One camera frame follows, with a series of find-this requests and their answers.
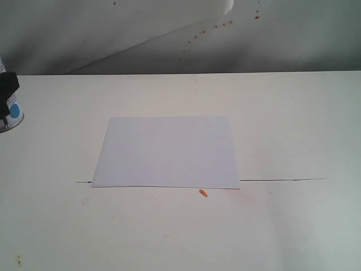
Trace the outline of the silver spray can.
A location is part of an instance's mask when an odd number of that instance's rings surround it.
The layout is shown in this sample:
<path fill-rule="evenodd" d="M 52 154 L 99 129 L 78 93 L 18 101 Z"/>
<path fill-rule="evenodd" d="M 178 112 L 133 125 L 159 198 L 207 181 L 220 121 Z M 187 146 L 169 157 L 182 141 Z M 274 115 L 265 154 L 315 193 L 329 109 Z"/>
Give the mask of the silver spray can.
<path fill-rule="evenodd" d="M 6 71 L 5 65 L 1 59 L 1 73 L 3 72 L 10 71 Z M 1 133 L 16 127 L 24 119 L 24 113 L 17 101 L 16 92 L 8 99 L 7 105 L 9 107 L 10 114 L 7 117 L 1 117 Z"/>

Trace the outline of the small orange fragment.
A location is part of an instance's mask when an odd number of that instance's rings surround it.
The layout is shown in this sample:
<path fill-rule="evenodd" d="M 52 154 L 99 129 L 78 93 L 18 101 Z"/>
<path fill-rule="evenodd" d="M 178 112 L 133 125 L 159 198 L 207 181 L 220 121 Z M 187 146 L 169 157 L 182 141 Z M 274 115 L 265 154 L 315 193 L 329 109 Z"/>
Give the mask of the small orange fragment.
<path fill-rule="evenodd" d="M 203 189 L 200 189 L 200 190 L 199 190 L 199 193 L 200 193 L 202 196 L 204 196 L 204 197 L 208 197 L 207 192 L 206 192 L 205 190 L 203 190 Z"/>

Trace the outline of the white backdrop sheet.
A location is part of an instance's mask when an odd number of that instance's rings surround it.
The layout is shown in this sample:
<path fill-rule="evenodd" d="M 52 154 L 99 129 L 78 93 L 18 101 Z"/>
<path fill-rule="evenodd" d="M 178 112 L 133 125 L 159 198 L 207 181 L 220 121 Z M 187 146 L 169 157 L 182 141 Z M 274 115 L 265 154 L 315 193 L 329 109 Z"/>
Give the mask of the white backdrop sheet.
<path fill-rule="evenodd" d="M 176 29 L 227 14 L 233 1 L 2 1 L 1 64 L 61 75 Z"/>

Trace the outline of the white paper sheet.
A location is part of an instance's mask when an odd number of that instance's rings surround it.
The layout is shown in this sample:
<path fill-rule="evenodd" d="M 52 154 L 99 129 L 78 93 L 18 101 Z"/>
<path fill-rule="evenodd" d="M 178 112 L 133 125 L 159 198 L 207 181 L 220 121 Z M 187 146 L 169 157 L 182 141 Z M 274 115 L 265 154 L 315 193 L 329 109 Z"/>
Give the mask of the white paper sheet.
<path fill-rule="evenodd" d="M 93 187 L 239 189 L 224 116 L 113 117 Z"/>

